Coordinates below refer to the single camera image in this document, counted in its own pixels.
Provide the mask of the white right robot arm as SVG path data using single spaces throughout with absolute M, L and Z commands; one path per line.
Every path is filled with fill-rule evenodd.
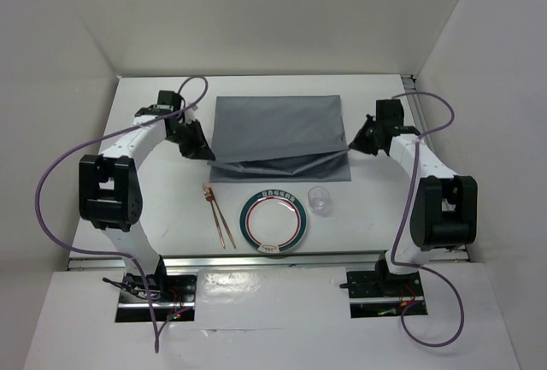
M 384 152 L 409 176 L 409 193 L 392 247 L 380 257 L 373 285 L 393 294 L 403 276 L 429 261 L 471 244 L 477 233 L 478 184 L 445 165 L 426 145 L 424 134 L 404 124 L 397 98 L 376 102 L 350 148 L 366 155 Z

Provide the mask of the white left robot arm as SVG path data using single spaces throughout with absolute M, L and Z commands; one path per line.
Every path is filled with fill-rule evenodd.
M 141 108 L 130 132 L 97 156 L 79 161 L 79 214 L 122 253 L 126 273 L 138 281 L 138 290 L 157 301 L 168 293 L 162 257 L 152 248 L 140 217 L 144 199 L 138 169 L 153 149 L 164 141 L 176 144 L 184 158 L 213 161 L 200 122 L 174 91 L 160 91 L 157 103 Z

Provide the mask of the white plate green red rim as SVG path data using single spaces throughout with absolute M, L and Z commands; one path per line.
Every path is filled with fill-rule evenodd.
M 248 245 L 260 253 L 293 251 L 306 235 L 309 217 L 300 200 L 281 189 L 266 189 L 249 197 L 238 218 Z

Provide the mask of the grey cloth placemat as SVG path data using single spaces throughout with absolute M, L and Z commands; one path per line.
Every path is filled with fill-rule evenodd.
M 213 183 L 351 179 L 341 98 L 218 97 Z

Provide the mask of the copper fork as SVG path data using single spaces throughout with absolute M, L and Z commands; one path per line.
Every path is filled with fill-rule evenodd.
M 212 191 L 211 191 L 209 185 L 203 184 L 203 194 L 204 194 L 204 197 L 205 197 L 206 201 L 209 203 L 209 206 L 211 208 L 212 215 L 213 215 L 214 222 L 215 222 L 215 227 L 216 227 L 216 230 L 218 232 L 219 239 L 220 239 L 220 242 L 221 242 L 221 247 L 223 249 L 225 249 L 226 248 L 226 242 L 225 242 L 225 239 L 224 239 L 223 234 L 222 234 L 222 230 L 221 230 L 220 222 L 219 222 L 219 219 L 218 219 L 218 215 L 215 211 L 215 206 L 213 204 L 213 195 L 212 195 Z

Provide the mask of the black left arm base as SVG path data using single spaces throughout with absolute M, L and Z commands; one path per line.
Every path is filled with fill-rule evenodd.
M 155 282 L 153 276 L 149 276 L 147 280 L 157 321 L 164 322 L 169 317 L 175 322 L 195 320 L 196 274 L 165 275 L 161 285 Z M 144 283 L 140 276 L 128 273 L 123 279 L 103 277 L 102 281 L 119 291 L 115 315 L 117 323 L 151 322 Z

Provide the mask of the clear plastic cup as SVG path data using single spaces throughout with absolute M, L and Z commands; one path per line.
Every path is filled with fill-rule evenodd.
M 310 210 L 319 216 L 328 216 L 332 212 L 330 192 L 322 186 L 312 187 L 308 192 Z

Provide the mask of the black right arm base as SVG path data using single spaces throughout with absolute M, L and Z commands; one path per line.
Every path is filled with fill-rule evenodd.
M 428 315 L 419 273 L 392 275 L 384 261 L 373 270 L 350 270 L 339 286 L 348 292 L 352 319 Z

